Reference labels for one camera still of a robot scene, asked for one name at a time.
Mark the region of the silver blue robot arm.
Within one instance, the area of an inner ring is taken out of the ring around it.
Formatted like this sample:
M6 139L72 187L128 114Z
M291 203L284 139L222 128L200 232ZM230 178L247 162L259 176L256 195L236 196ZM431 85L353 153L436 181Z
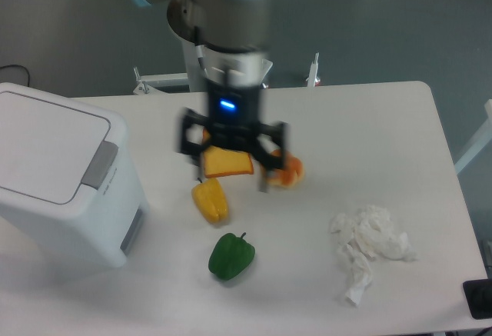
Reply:
M185 109L178 150L204 170L212 146L250 154L264 169L260 188L287 164L288 127L261 122L264 62L268 52L271 0L134 0L146 7L168 5L171 30L193 45L207 112Z

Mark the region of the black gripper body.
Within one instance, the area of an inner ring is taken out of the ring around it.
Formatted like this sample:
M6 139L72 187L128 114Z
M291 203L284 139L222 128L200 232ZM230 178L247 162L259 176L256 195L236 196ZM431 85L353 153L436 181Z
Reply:
M219 147L264 155L265 149L258 140L261 85L235 88L207 79L205 89L208 115L204 128L208 138L204 148Z

